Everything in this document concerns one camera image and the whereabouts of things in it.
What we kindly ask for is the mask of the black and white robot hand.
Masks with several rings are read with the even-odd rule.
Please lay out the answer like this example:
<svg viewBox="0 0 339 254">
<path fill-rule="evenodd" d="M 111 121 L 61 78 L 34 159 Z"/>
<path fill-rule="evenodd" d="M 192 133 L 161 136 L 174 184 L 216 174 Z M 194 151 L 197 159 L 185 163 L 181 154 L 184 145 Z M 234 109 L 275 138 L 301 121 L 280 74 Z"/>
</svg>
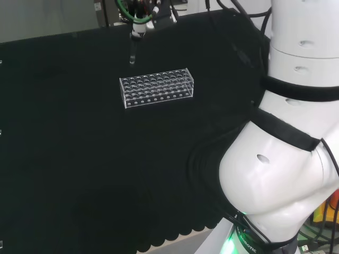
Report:
<svg viewBox="0 0 339 254">
<path fill-rule="evenodd" d="M 163 30 L 177 23 L 172 1 L 115 1 L 120 14 L 132 24 L 131 38 L 141 40 L 146 32 Z"/>
</svg>

